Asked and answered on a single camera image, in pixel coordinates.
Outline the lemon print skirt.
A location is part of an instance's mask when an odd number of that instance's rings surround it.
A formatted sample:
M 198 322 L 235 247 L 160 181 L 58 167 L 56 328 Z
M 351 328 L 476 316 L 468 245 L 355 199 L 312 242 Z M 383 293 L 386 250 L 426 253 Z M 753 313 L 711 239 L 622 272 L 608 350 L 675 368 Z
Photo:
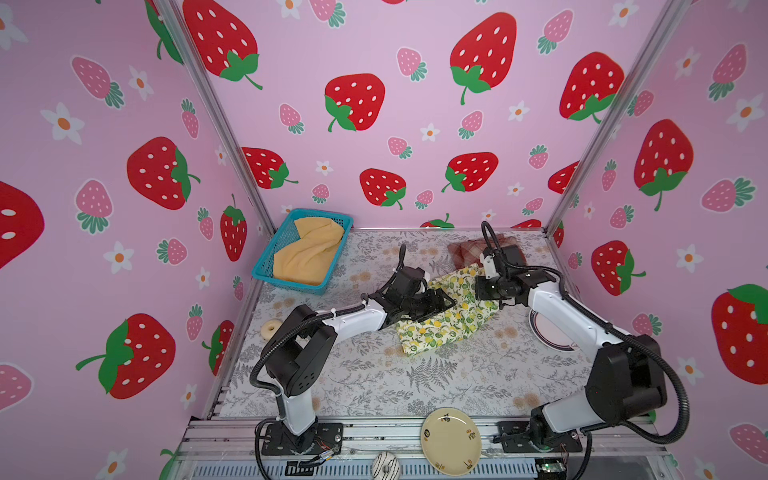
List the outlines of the lemon print skirt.
M 429 286 L 442 289 L 456 305 L 424 322 L 399 322 L 395 325 L 402 350 L 414 356 L 472 336 L 499 311 L 497 302 L 478 300 L 476 281 L 484 279 L 484 269 L 470 265 L 432 280 Z

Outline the red plaid skirt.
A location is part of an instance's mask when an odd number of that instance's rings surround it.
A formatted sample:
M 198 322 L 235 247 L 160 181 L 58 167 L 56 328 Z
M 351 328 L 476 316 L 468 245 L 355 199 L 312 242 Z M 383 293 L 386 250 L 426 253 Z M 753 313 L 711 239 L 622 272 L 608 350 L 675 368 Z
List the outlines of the red plaid skirt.
M 519 253 L 507 253 L 507 258 L 516 264 L 526 265 L 527 261 L 522 249 L 518 245 L 518 241 L 513 236 L 505 236 L 504 234 L 498 235 L 500 246 L 503 248 L 516 247 Z M 476 240 L 466 240 L 461 242 L 451 243 L 447 246 L 450 260 L 452 261 L 456 270 L 468 267 L 470 265 L 481 265 L 480 256 L 487 248 L 487 244 L 483 238 Z

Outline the tan skirt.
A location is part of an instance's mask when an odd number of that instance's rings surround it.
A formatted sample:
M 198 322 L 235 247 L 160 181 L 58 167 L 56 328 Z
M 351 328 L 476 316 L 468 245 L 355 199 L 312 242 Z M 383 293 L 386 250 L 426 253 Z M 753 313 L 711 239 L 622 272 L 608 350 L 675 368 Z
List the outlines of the tan skirt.
M 325 217 L 305 217 L 294 221 L 299 239 L 273 257 L 276 279 L 310 286 L 324 281 L 344 237 L 345 229 Z

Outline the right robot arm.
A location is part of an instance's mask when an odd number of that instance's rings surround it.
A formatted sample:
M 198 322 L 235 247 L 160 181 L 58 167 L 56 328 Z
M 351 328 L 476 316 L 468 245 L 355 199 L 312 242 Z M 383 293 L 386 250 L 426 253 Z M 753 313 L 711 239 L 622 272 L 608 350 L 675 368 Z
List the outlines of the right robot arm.
M 582 390 L 531 412 L 530 440 L 543 444 L 587 427 L 618 426 L 664 406 L 668 395 L 655 340 L 632 336 L 596 316 L 567 292 L 556 270 L 514 263 L 513 250 L 484 250 L 476 297 L 544 315 L 592 361 Z

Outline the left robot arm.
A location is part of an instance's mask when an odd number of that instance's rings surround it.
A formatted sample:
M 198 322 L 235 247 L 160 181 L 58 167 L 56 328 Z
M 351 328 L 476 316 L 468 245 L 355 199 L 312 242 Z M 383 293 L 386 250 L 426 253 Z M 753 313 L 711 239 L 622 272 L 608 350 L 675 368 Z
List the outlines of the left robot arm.
M 428 286 L 423 269 L 399 266 L 381 288 L 352 306 L 294 308 L 263 348 L 250 384 L 272 392 L 282 427 L 294 437 L 304 436 L 317 424 L 311 387 L 336 344 L 401 321 L 419 325 L 455 306 L 444 290 Z

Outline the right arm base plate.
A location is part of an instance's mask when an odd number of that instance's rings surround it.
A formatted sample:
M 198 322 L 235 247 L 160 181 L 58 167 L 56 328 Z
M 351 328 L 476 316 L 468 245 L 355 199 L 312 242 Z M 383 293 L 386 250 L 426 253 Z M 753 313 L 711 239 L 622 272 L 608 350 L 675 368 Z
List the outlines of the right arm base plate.
M 492 438 L 505 453 L 580 453 L 583 446 L 575 430 L 556 433 L 546 424 L 535 421 L 501 421 Z

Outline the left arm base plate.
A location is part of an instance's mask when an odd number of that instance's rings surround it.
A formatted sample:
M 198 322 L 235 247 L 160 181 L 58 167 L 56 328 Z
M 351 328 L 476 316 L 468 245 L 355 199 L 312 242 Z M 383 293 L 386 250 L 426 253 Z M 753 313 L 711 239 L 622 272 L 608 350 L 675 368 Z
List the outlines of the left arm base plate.
M 266 456 L 339 453 L 343 443 L 342 423 L 315 422 L 305 433 L 293 434 L 282 422 L 270 423 L 260 434 L 259 452 Z

